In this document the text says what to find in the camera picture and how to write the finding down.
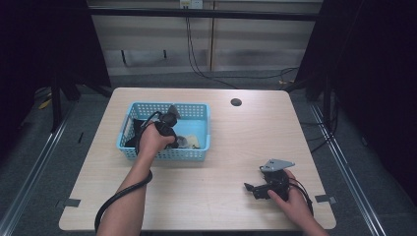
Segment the wooden table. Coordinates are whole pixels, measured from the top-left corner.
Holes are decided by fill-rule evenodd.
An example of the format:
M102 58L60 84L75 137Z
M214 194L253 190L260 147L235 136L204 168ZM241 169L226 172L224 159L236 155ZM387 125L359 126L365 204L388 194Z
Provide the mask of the wooden table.
M233 106L239 98L242 105ZM111 197L132 161L116 148L128 106L133 101L204 102L211 112L211 140L203 162L156 160L148 184L144 230L297 229L271 200L255 200L243 183L265 183L259 166L270 158L290 167L306 187L317 221L333 228L329 203L289 95L276 90L118 88L113 92L59 226L93 230L95 215Z

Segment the basket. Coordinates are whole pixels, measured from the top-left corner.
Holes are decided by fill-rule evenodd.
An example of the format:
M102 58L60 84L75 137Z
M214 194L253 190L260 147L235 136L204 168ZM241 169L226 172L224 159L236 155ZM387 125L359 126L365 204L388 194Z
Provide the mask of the basket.
M205 160L210 139L209 106L205 103L172 102L133 102L130 105L117 139L117 147L125 153L128 159L133 160L137 157L134 147L125 147L126 142L135 136L133 120L146 120L155 111L166 113L172 104L177 107L181 116L173 127L175 134L177 136L193 135L197 137L200 148L168 148L160 151L156 159Z

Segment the forearm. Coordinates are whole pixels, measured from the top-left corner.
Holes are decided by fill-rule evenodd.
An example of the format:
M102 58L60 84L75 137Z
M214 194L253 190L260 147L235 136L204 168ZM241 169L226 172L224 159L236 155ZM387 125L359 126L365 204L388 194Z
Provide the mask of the forearm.
M328 236L328 233L314 218L306 220L299 225L307 236Z
M140 153L117 192L145 180L153 157L153 153ZM144 219L146 191L147 186L143 186L114 202L101 219L97 235L139 235Z

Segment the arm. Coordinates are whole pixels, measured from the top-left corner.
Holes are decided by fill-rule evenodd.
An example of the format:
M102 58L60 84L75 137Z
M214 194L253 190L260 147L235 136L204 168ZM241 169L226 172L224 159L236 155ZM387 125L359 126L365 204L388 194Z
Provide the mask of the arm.
M285 170L289 178L295 179L294 175ZM311 215L307 203L304 200L303 195L296 188L289 188L288 201L284 201L274 191L269 190L268 194L273 199L279 208L284 211L285 215L295 224L297 224L305 233L309 236L328 236L328 233L322 228L322 226Z
M173 142L174 137L163 137L154 124L149 124L141 137L138 158L117 192L146 179L156 154ZM113 203L101 219L97 235L138 236L144 220L146 192L147 186L143 186Z

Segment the black cable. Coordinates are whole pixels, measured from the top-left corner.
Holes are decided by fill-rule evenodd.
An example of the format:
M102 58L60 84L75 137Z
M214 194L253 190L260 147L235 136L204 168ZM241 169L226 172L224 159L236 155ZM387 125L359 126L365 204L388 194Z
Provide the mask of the black cable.
M189 60L189 62L190 62L190 66L191 66L191 68L193 69L194 73L196 73L197 75L199 75L199 76L201 76L201 77L203 77L203 78L205 78L205 79L208 79L208 80L211 80L211 81L216 81L216 82L222 83L222 84L227 85L227 86L229 86L229 87L232 87L232 88L234 88L234 89L239 89L239 88L237 88L237 87L235 87L235 86L233 86L233 85L231 85L231 84L229 84L229 83L226 83L226 82L223 82L223 81L220 81L220 80L216 80L215 78L211 78L211 77L208 77L208 76L206 76L205 74L203 74L203 72L202 72L202 71L200 70L200 68L199 68L199 65L197 64L196 55L195 55L195 53L194 53L193 40L192 40L192 38L191 38L191 26L190 26L190 19L189 19L189 18L186 18L186 20L185 20L185 21L186 21L186 24L187 24L187 47L188 47L188 60ZM191 61L191 55L193 55L194 64L196 65L197 71L196 71L196 69L194 68L193 63L192 63L192 61Z
M304 186L300 183L300 181L293 179L293 178L289 178L290 180L294 180L295 182L297 182L299 185L301 185L302 188L300 188L300 186L293 184L293 183L289 183L290 186L295 187L296 189L298 189L304 196L304 199L306 200L307 203L307 207L310 210L310 213L312 214L312 216L314 216L314 211L313 211L313 201L311 201L309 194L307 193L306 188L304 188Z
M338 108L339 108L339 104L338 104L338 99L336 98L334 101L334 105L333 105L333 111L332 111L332 119L331 119L331 123L334 122L334 128L330 127L329 128L329 132L330 134L326 137L325 141L323 143L321 143L320 145L318 145L317 147L313 148L310 153L315 152L316 150L318 150L319 148L321 148L322 146L324 146L328 140L334 138L334 134L337 130L337 125L338 125Z
M110 205L112 205L114 202L116 202L120 198L126 196L127 194L130 194L133 191L142 188L144 185L149 183L150 180L152 180L152 177L153 177L152 172L149 171L148 177L145 180L143 180L143 181L141 181L137 184L134 184L130 187L127 187L126 189L116 193L115 195L113 195L113 197L111 197L109 200L107 200L103 204L103 206L101 206L100 210L98 211L97 215L95 216L95 222L94 222L95 233L97 233L97 231L98 231L98 226L100 225L101 218L102 218L104 212L107 210L108 207L110 207Z
M193 69L194 73L196 73L198 76L201 76L205 79L208 80L212 80L212 81L216 81L219 83L222 83L224 85L233 87L235 89L238 89L237 87L220 81L220 80L216 80L216 79L254 79L254 80L264 80L264 79L271 79L271 78L276 78L276 77L281 77L281 80L283 81L283 75L290 73L291 71L297 70L299 69L299 67L293 67L293 68L285 68L282 69L281 72L278 75L272 75L272 76L267 76L267 77L242 77L242 76L214 76L214 77L209 77L206 76L199 68L198 64L197 64L197 59L196 59L196 55L194 53L194 46L193 46L193 39L191 37L191 25L190 25L190 19L186 18L186 25L187 25L187 48L188 48L188 59L190 62L190 66ZM194 60L194 64L196 66L196 68L194 68L192 60L191 60L191 56L193 56L193 60Z

